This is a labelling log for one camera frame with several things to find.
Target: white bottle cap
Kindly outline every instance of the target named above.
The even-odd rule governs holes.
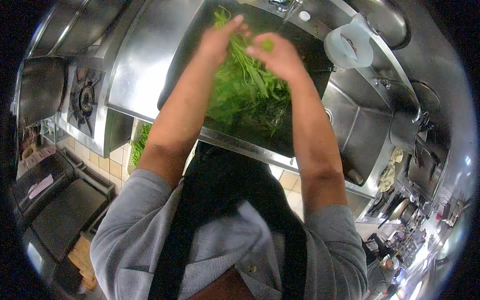
[[[310,19],[310,14],[306,11],[301,11],[299,13],[299,17],[300,19],[302,19],[303,21],[308,21]]]

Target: wooden cutting board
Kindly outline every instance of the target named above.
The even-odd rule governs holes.
[[[80,269],[82,284],[92,291],[96,287],[96,277],[90,261],[90,241],[80,236],[72,251],[68,254],[70,261]]]

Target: leafy green vegetable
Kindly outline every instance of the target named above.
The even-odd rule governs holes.
[[[137,166],[140,156],[142,156],[142,152],[145,149],[145,142],[147,141],[150,128],[152,128],[152,124],[145,123],[140,129],[140,140],[137,142],[130,141],[130,145],[132,146],[132,163],[134,166]]]
[[[215,26],[220,28],[231,18],[222,7],[215,12]],[[241,34],[230,37],[229,55],[214,77],[207,116],[227,128],[240,125],[259,128],[273,136],[283,123],[290,104],[288,85],[265,69],[265,65],[245,54],[248,42]],[[273,41],[261,45],[273,49]]]
[[[272,52],[273,46],[274,46],[273,41],[269,37],[266,37],[263,40],[262,44],[260,45],[260,47],[262,47],[265,51],[268,51],[268,52]]]

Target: gray long-sleeve shirt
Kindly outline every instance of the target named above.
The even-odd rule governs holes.
[[[125,183],[90,248],[108,299],[147,299],[182,186],[180,181],[172,191],[147,170],[136,170]],[[306,217],[304,229],[305,299],[362,299],[367,291],[365,253],[350,209],[326,207]],[[245,201],[236,215],[197,229],[180,299],[196,294],[233,265],[256,299],[280,299],[283,257],[283,235],[271,232]]]
[[[373,261],[367,266],[368,289],[370,294],[365,300],[375,300],[378,295],[385,291],[391,284],[394,275],[394,269],[382,267],[378,260]]]

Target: sink basin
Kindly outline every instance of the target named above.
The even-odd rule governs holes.
[[[175,52],[158,108],[161,109],[194,55],[201,33],[213,25],[214,12],[219,11],[219,4],[227,8],[232,15],[243,14],[253,34],[278,32],[296,46],[319,94],[322,95],[325,109],[331,115],[344,165],[356,170],[364,178],[363,182],[366,182],[387,138],[392,119],[392,111],[385,97],[379,94],[378,87],[366,80],[368,76],[365,71],[363,75],[356,69],[338,68],[336,72],[326,72],[325,70],[333,65],[325,55],[323,42],[313,35],[312,30],[309,33],[293,23],[282,24],[282,18],[255,6],[227,0],[202,3]],[[291,108],[284,116],[283,125],[272,137],[254,127],[238,125],[226,128],[224,124],[209,118],[205,119],[204,128],[207,128],[210,134],[219,132],[259,146],[265,150],[261,150],[262,153],[270,150],[270,153],[275,155],[294,157]]]
[[[159,109],[163,106],[176,81],[193,56],[201,38],[200,33],[213,25],[214,12],[220,11],[218,5],[227,8],[232,16],[242,14],[253,35],[264,32],[278,32],[288,38],[297,48],[299,55],[303,57],[307,70],[316,74],[317,89],[320,94],[323,93],[327,86],[329,73],[322,70],[333,65],[325,55],[321,40],[290,22],[282,24],[282,18],[254,6],[238,4],[236,1],[204,1],[175,53],[167,74],[164,91],[159,98]],[[208,117],[205,119],[204,127],[247,141],[283,156],[293,157],[291,106],[287,108],[283,119],[282,126],[273,136],[263,132],[258,126],[246,126],[239,123],[226,126]]]
[[[366,180],[387,138],[391,109],[356,69],[331,73],[322,103],[332,114],[343,163]]]

